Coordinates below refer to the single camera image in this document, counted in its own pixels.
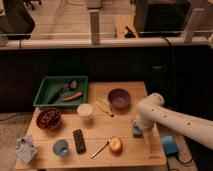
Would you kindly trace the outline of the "yellowish translucent gripper finger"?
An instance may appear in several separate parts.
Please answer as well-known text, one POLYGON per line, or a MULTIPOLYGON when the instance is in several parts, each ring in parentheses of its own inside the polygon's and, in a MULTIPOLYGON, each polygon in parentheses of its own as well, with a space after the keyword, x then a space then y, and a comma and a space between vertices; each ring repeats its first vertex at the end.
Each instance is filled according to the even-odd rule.
POLYGON ((148 131, 144 133, 145 141, 148 146, 150 146, 153 142, 153 132, 148 131))

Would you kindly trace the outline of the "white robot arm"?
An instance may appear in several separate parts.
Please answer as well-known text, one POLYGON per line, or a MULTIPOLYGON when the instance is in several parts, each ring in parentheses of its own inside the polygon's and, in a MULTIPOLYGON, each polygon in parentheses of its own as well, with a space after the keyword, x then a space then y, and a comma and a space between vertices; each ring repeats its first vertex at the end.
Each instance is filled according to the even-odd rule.
POLYGON ((140 100, 136 109, 136 125, 143 132, 150 132, 160 123, 213 150, 213 121, 166 109, 164 98, 152 93, 140 100))

